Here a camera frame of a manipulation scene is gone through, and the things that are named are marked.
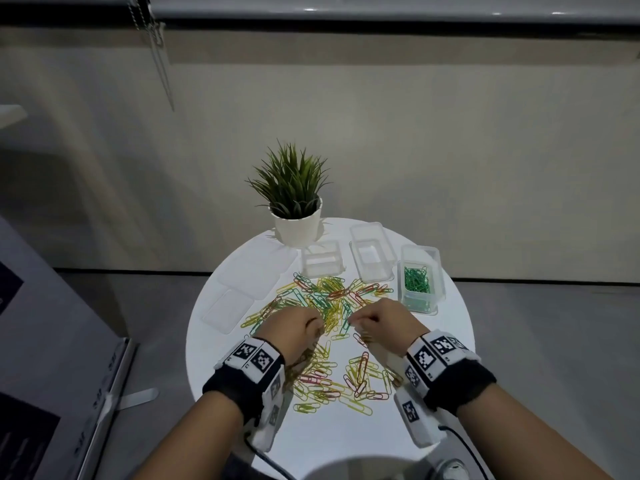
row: white wall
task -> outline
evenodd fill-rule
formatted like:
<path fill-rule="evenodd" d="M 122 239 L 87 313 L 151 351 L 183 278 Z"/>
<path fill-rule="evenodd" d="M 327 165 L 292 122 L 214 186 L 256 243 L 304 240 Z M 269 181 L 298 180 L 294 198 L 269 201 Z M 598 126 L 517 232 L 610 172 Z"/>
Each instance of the white wall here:
<path fill-rule="evenodd" d="M 327 158 L 325 216 L 453 276 L 640 282 L 640 43 L 0 30 L 0 214 L 53 266 L 212 270 L 271 226 L 276 138 Z"/>

